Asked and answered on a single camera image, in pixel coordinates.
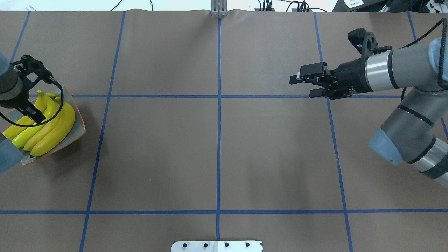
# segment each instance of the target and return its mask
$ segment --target black cable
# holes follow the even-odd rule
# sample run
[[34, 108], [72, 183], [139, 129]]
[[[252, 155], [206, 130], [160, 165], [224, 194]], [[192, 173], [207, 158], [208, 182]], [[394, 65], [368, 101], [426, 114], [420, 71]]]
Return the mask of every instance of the black cable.
[[58, 81], [53, 79], [53, 77], [50, 77], [50, 78], [52, 79], [53, 84], [56, 85], [60, 90], [60, 106], [59, 106], [59, 109], [57, 110], [57, 112], [53, 115], [53, 117], [51, 117], [50, 119], [48, 119], [46, 121], [43, 121], [43, 122], [40, 122], [37, 124], [33, 124], [33, 125], [22, 125], [22, 124], [15, 123], [15, 122], [9, 120], [2, 112], [0, 112], [0, 117], [2, 117], [5, 121], [11, 123], [12, 125], [24, 127], [24, 128], [32, 128], [32, 127], [41, 126], [41, 125], [44, 125], [47, 122], [53, 120], [59, 114], [59, 112], [62, 110], [62, 106], [64, 105], [64, 90], [62, 90], [62, 86], [59, 84]]
[[300, 5], [299, 1], [292, 1], [292, 2], [289, 3], [288, 7], [286, 8], [286, 11], [289, 10], [289, 8], [291, 7], [291, 5], [292, 5], [293, 3], [297, 3], [297, 9], [299, 8], [299, 5]]
[[307, 10], [310, 10], [310, 9], [320, 9], [320, 10], [322, 10], [324, 12], [328, 12], [328, 11], [326, 11], [324, 9], [321, 9], [321, 8], [306, 8], [306, 9], [303, 9], [302, 11], [307, 11]]
[[[429, 29], [420, 38], [416, 39], [412, 43], [407, 44], [407, 45], [405, 45], [405, 46], [403, 46], [401, 48], [409, 47], [411, 45], [416, 44], [417, 42], [419, 42], [420, 40], [422, 40], [426, 36], [428, 36], [428, 34], [430, 34], [432, 31], [434, 31], [434, 29], [437, 28], [442, 23], [443, 23], [443, 26], [442, 26], [442, 39], [440, 41], [439, 72], [437, 74], [437, 84], [441, 88], [448, 88], [448, 86], [444, 86], [442, 84], [443, 71], [444, 71], [444, 58], [445, 58], [445, 41], [446, 41], [446, 37], [447, 37], [447, 19], [446, 18], [440, 19], [433, 27], [431, 27], [431, 29]], [[403, 88], [403, 92], [401, 93], [401, 101], [405, 98], [405, 92], [406, 92], [406, 88]]]
[[118, 4], [116, 4], [115, 7], [111, 9], [111, 11], [115, 10], [115, 8], [116, 8], [117, 6], [119, 6], [119, 5], [121, 4], [121, 2], [123, 2], [123, 0], [120, 0], [120, 2], [119, 2]]

